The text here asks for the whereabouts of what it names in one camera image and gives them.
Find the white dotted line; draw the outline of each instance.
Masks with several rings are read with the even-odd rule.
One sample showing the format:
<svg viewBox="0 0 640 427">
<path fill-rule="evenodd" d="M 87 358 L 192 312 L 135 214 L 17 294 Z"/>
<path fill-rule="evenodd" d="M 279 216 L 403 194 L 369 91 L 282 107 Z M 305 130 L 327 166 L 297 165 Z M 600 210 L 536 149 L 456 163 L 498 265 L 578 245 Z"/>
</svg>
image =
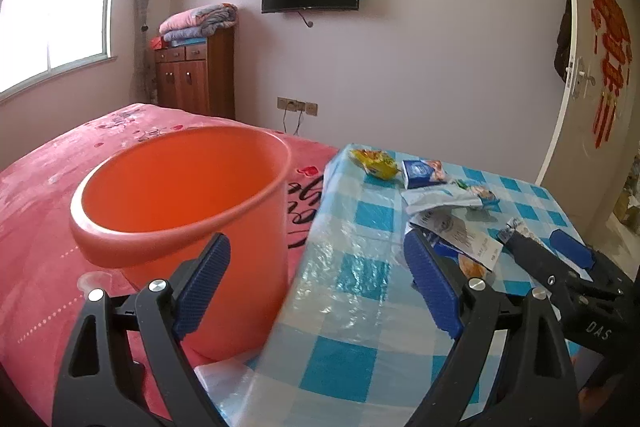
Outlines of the white dotted line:
<svg viewBox="0 0 640 427">
<path fill-rule="evenodd" d="M 27 337 L 32 335 L 35 331 L 37 331 L 38 328 L 41 328 L 41 327 L 45 326 L 47 324 L 47 322 L 51 322 L 52 319 L 54 319 L 56 316 L 58 316 L 60 313 L 62 313 L 63 310 L 66 310 L 67 307 L 71 308 L 71 306 L 73 304 L 75 304 L 76 302 L 78 302 L 78 299 L 81 299 L 83 296 L 84 296 L 84 294 L 81 293 L 78 297 L 74 297 L 74 299 L 72 301 L 69 301 L 68 303 L 63 304 L 62 307 L 58 308 L 57 311 L 53 311 L 50 315 L 47 315 L 46 319 L 43 319 L 40 322 L 38 322 L 36 325 L 34 325 L 33 328 L 30 328 L 29 331 L 27 331 L 23 336 L 21 336 L 18 339 L 18 344 L 23 343 L 27 339 Z"/>
<path fill-rule="evenodd" d="M 69 255 L 71 252 L 73 252 L 74 250 L 77 250 L 77 249 L 78 249 L 78 247 L 73 247 L 73 248 L 72 248 L 71 250 L 69 250 L 68 252 L 63 253 L 63 254 L 60 256 L 60 259 L 64 259 L 67 255 Z"/>
</svg>

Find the wall socket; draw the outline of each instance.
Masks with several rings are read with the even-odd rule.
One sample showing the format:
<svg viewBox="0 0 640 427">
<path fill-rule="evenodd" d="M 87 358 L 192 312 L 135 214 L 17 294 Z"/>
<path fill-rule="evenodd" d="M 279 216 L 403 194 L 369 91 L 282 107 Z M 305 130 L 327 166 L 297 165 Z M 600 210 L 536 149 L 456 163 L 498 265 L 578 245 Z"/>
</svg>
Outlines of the wall socket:
<svg viewBox="0 0 640 427">
<path fill-rule="evenodd" d="M 289 111 L 305 111 L 309 116 L 318 116 L 318 104 L 313 102 L 301 102 L 294 98 L 278 97 L 278 109 Z"/>
</svg>

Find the window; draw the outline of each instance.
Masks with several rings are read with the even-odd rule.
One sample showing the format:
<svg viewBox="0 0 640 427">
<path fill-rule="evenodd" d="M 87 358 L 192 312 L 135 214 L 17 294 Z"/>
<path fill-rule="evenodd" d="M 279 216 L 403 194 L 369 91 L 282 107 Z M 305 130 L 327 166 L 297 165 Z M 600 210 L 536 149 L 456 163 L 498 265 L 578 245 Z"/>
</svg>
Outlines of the window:
<svg viewBox="0 0 640 427">
<path fill-rule="evenodd" d="M 20 82 L 106 58 L 109 0 L 2 0 L 0 96 Z"/>
</svg>

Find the wooden cabinet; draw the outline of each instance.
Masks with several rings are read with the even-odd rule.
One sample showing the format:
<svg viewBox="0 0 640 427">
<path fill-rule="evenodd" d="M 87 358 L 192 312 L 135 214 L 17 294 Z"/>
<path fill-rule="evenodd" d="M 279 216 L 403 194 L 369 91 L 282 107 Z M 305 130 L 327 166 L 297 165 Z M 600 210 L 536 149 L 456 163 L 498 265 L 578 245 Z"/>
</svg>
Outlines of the wooden cabinet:
<svg viewBox="0 0 640 427">
<path fill-rule="evenodd" d="M 156 50 L 158 102 L 195 114 L 235 119 L 234 29 L 203 44 Z"/>
</svg>

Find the blue gripper pad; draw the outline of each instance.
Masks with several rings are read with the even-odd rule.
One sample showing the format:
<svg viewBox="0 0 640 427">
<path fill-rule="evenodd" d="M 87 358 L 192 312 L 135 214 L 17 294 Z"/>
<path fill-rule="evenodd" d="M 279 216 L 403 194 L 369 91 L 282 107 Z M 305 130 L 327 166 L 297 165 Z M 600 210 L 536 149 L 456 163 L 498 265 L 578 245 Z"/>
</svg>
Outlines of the blue gripper pad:
<svg viewBox="0 0 640 427">
<path fill-rule="evenodd" d="M 226 235 L 220 234 L 206 246 L 206 253 L 199 259 L 198 266 L 178 296 L 173 327 L 178 340 L 198 329 L 229 261 L 231 244 Z"/>
<path fill-rule="evenodd" d="M 455 340 L 463 330 L 458 296 L 421 242 L 419 233 L 412 230 L 404 236 L 404 258 L 437 327 Z"/>
<path fill-rule="evenodd" d="M 564 230 L 554 230 L 549 237 L 549 243 L 566 258 L 573 261 L 580 268 L 589 270 L 593 268 L 595 262 L 591 250 L 585 245 L 576 241 Z"/>
</svg>

